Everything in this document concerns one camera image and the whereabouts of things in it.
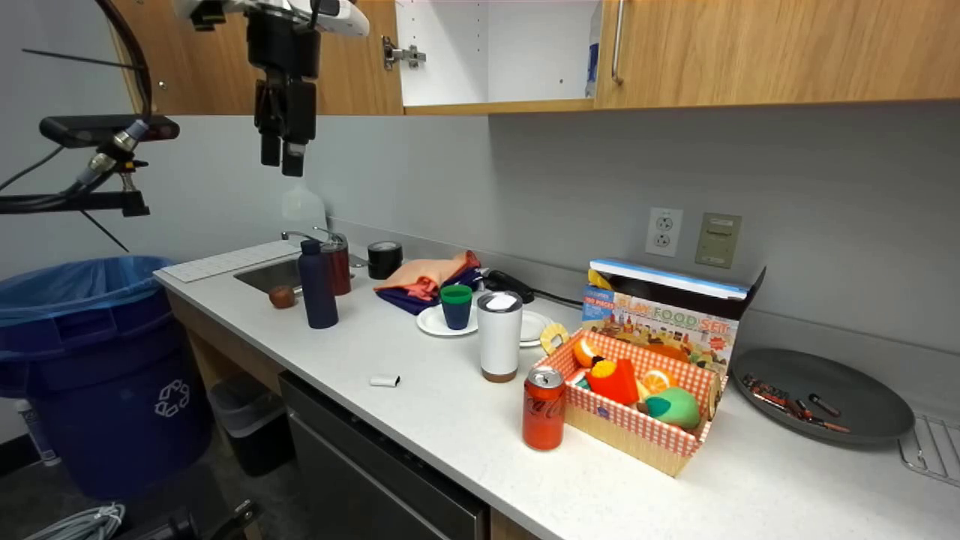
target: blue trash bin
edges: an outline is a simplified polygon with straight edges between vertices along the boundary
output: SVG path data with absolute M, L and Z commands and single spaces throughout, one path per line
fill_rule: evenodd
M 89 497 L 130 501 L 193 465 L 214 419 L 154 278 L 163 257 L 100 257 L 0 282 L 0 396 L 31 398 Z

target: wall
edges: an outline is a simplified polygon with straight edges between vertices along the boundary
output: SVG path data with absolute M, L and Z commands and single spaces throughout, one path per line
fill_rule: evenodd
M 0 7 L 0 166 L 50 141 L 44 113 L 130 111 L 116 73 L 23 58 L 65 48 L 112 58 L 94 4 Z M 135 252 L 198 257 L 286 229 L 291 179 L 258 166 L 249 117 L 179 117 L 143 145 L 148 220 L 95 212 Z M 69 150 L 17 189 L 62 186 Z M 566 268 L 642 254 L 646 210 L 683 207 L 693 257 L 702 210 L 744 217 L 736 274 L 768 264 L 758 310 L 960 352 L 960 107 L 781 107 L 512 119 L 317 119 L 310 182 L 342 221 Z M 116 250 L 80 217 L 0 217 L 0 277 Z

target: dark bottle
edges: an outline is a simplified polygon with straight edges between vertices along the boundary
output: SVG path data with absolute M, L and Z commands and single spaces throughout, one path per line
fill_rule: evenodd
M 331 262 L 333 257 L 324 257 L 317 241 L 301 244 L 301 282 L 310 327 L 333 327 L 340 320 Z

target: electrical outlet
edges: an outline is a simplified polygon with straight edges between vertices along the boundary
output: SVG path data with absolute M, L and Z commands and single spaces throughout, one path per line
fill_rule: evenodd
M 647 252 L 672 257 L 680 245 L 683 210 L 674 207 L 651 207 L 647 221 Z
M 697 264 L 732 268 L 741 238 L 741 217 L 706 212 L 698 226 Z

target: kitchen counter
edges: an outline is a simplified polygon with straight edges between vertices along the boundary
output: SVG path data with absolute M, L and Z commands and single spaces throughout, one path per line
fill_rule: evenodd
M 677 479 L 564 428 L 537 452 L 518 438 L 521 376 L 490 384 L 478 336 L 432 338 L 373 293 L 340 298 L 340 324 L 310 330 L 302 303 L 277 313 L 237 271 L 295 257 L 264 244 L 160 271 L 170 298 L 307 378 L 537 538 L 958 538 L 960 488 L 900 465 L 897 451 L 840 451 L 787 432 L 725 391 L 709 444 Z M 555 303 L 529 310 L 580 324 Z M 399 376 L 399 388 L 373 388 Z

